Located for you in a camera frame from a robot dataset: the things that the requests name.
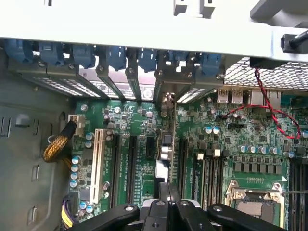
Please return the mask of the black chassis intrusion switch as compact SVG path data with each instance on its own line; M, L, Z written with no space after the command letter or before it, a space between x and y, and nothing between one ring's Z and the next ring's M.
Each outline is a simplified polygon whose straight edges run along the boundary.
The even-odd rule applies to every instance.
M272 38L271 56L250 57L250 67L273 70L287 62L308 62L308 29L300 34Z

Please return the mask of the white expansion slot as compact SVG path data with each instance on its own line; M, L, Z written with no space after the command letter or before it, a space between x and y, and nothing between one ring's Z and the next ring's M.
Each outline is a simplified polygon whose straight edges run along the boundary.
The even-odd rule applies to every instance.
M104 163L104 129L95 129L93 144L92 172L90 186L90 203L97 204L100 201L102 190L102 170Z

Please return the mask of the CPU socket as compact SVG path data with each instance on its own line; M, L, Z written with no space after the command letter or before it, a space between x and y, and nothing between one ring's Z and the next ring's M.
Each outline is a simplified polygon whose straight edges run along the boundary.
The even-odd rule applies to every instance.
M231 179L224 187L223 203L268 223L288 228L287 202L280 182L243 183Z

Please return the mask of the short black expansion slot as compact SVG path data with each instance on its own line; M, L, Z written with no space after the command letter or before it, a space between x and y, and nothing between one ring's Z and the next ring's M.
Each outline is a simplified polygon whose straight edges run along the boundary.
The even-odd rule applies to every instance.
M153 158L155 152L155 138L147 137L146 138L146 157Z

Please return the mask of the long black expansion slot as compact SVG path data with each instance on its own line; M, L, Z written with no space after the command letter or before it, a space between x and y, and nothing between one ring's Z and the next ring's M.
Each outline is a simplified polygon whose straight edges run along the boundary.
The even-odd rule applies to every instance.
M186 162L188 156L188 141L186 138L181 138L179 141L179 158L178 158L178 188L182 199L185 196L185 181L186 181Z
M127 203L132 204L134 198L134 186L136 175L136 159L137 159L137 136L130 136L129 152L128 152L128 175L127 175Z
M113 136L113 148L112 148L112 184L111 184L111 197L110 207L113 208L117 205L117 184L119 178L119 164L120 164L120 135L116 134Z

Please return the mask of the green motherboard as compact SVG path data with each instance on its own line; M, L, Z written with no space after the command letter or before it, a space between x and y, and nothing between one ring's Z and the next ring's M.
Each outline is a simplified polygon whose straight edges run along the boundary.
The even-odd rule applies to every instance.
M300 165L305 165L308 190L308 97L268 92L273 110L261 100L259 91L220 90L193 103L178 104L173 182L167 182L168 163L158 159L158 138L163 119L153 103L132 101L79 101L72 119L80 120L73 138L70 198L62 208L62 229L111 209L113 136L120 135L120 164L117 205L127 203L128 152L130 136L137 136L138 150L133 204L159 198L158 184L168 183L170 200L182 199L178 188L179 141L188 141L184 200L206 210L206 151L211 155L211 199L214 150L229 151L224 167L223 192L231 179L243 183L280 182L289 191L290 159L294 159L299 191ZM95 129L104 129L104 163L100 201L90 203ZM146 138L155 138L153 158L146 157Z

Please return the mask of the grey open PC case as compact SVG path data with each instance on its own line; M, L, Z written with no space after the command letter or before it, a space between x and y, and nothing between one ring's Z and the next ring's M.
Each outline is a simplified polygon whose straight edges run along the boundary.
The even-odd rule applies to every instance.
M24 64L8 57L7 69L26 80L36 82L72 98L72 110L64 128L48 137L42 152L46 163L64 162L68 167L68 191L62 199L62 208L70 198L73 138L77 136L80 120L72 119L79 101L120 101L155 103L153 94L155 71L147 72L138 65L140 48L157 50L159 68L178 72L192 67L195 84L191 95L193 103L220 90L259 91L261 100L273 110L268 92L308 97L308 62L287 62L273 70L250 67L250 57L270 57L272 38L283 34L300 34L307 28L278 27L261 23L221 23L197 18L187 21L173 16L167 20L148 17L107 18L97 22L80 17L68 24L56 18L49 23L19 17L16 22L0 16L0 48L5 39L22 39L32 43L33 63ZM64 65L54 66L41 60L39 42L60 42L64 50ZM73 45L91 45L95 49L95 66L84 69L73 58ZM126 69L115 71L109 66L107 52L110 46L126 48ZM205 76L201 70L202 53L221 54L219 73Z

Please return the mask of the black RAM slot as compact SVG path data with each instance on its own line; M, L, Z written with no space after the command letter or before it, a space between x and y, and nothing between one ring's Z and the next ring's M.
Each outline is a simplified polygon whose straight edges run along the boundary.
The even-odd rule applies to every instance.
M296 190L296 180L295 177L297 175L296 164L294 163L294 159L290 159L290 171L289 171L289 191ZM293 231L294 224L294 213L296 211L296 199L293 194L289 194L289 226L288 230Z
M213 189L212 189L212 204L216 203L217 200L217 186L218 186L218 175L219 175L219 161L220 161L220 149L214 150L214 162L213 162L213 168L214 168L214 175L213 175Z
M300 165L299 190L305 190L305 165ZM305 213L305 195L299 194L299 231L305 231L304 213Z
M210 190L210 183L211 183L211 155L212 151L207 149L206 151L206 208L209 206L210 199L211 199L211 190Z
M223 149L221 151L220 157L217 159L216 171L217 171L217 187L216 187L216 202L222 204L224 202L224 192L223 192L223 176L225 163L228 160L229 151Z

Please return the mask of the blue slot retaining clip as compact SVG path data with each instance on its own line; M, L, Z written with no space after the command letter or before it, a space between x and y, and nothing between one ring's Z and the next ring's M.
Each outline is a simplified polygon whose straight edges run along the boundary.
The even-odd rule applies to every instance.
M41 60L54 66L64 65L64 50L60 42L39 42Z
M96 58L94 52L95 49L91 45L73 45L73 58L84 69L95 66Z
M33 63L32 43L28 40L8 38L4 40L6 54L24 64Z
M202 53L201 70L205 76L215 76L219 73L221 54Z
M107 61L115 71L126 69L126 48L123 46L110 46L107 52Z
M145 73L155 71L157 65L156 57L156 49L140 48L138 51L139 67L141 67Z

